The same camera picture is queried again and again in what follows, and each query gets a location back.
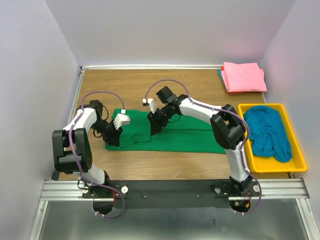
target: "green towel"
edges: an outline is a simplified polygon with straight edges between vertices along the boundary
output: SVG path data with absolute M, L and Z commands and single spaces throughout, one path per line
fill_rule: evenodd
M 112 118 L 121 112 L 115 109 Z M 130 124 L 122 126 L 120 146 L 105 144 L 105 148 L 115 151 L 167 151 L 192 153 L 225 154 L 225 150 L 218 145 L 210 124 L 191 116 L 173 116 L 162 132 L 151 136 L 149 112 L 127 110 Z

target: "yellow tray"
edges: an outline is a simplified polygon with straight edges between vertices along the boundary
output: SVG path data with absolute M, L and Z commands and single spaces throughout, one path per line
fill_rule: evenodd
M 307 164 L 301 153 L 295 133 L 289 122 L 285 107 L 281 103 L 252 103 L 239 104 L 239 115 L 244 118 L 244 114 L 254 106 L 268 106 L 277 110 L 281 116 L 287 138 L 291 144 L 292 159 L 288 162 L 280 162 L 272 157 L 255 156 L 252 152 L 252 141 L 245 143 L 245 152 L 250 170 L 254 173 L 279 173 L 279 172 L 305 172 Z

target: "robotic arm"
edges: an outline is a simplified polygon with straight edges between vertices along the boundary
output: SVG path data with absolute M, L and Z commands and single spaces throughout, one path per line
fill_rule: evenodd
M 237 117 L 224 111 L 236 114 L 235 109 L 229 104 L 221 107 L 194 99 L 190 100 L 185 94 L 176 96 L 167 86 L 158 91 L 156 95 L 165 104 L 161 109 L 156 107 L 152 98 L 142 100 L 142 104 L 149 106 L 151 110 L 147 116 L 151 125 L 151 135 L 161 132 L 168 124 L 168 120 L 175 114 L 191 116 L 210 124 L 216 142 L 225 149 L 230 165 L 233 190 L 238 194 L 245 191 L 252 181 L 252 177 L 247 173 L 249 169 L 244 150 L 240 149 L 246 128 Z
M 126 110 L 122 109 L 115 119 L 110 122 L 102 119 L 103 104 L 98 100 L 91 100 L 88 105 L 78 108 L 77 114 L 69 125 L 62 130 L 55 130 L 52 133 L 52 147 L 54 157 L 54 167 L 58 172 L 74 174 L 80 177 L 79 167 L 76 163 L 75 156 L 70 147 L 68 132 L 71 126 L 72 141 L 75 144 L 76 154 L 82 167 L 82 178 L 88 182 L 109 185 L 108 174 L 97 168 L 92 162 L 92 154 L 88 140 L 88 131 L 90 128 L 102 135 L 105 143 L 113 146 L 119 146 L 119 137 L 122 133 L 122 125 L 130 123 L 129 116 L 125 115 Z

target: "pink cloth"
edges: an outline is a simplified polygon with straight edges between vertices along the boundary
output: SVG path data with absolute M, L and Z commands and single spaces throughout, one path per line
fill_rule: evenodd
M 255 63 L 223 63 L 221 75 L 229 93 L 233 92 L 266 92 L 265 73 Z

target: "wooden table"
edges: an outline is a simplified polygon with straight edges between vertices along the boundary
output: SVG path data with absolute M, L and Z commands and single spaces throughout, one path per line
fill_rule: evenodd
M 82 97 L 92 91 L 106 90 L 119 94 L 127 109 L 148 111 L 142 107 L 142 98 L 149 86 L 157 80 L 176 79 L 183 82 L 193 98 L 216 106 L 231 104 L 235 109 L 241 103 L 263 103 L 261 93 L 229 95 L 214 69 L 138 69 L 138 70 L 86 70 L 80 89 L 77 106 Z M 156 99 L 156 92 L 164 86 L 178 96 L 185 90 L 175 82 L 161 82 L 149 93 Z M 109 110 L 111 116 L 121 102 L 111 94 L 97 93 L 88 96 L 85 104 L 98 99 Z M 230 175 L 225 154 L 163 151 L 110 151 L 105 149 L 101 138 L 88 133 L 93 162 L 107 171 L 112 180 L 185 180 L 227 179 Z M 75 180 L 72 175 L 62 173 L 60 180 Z

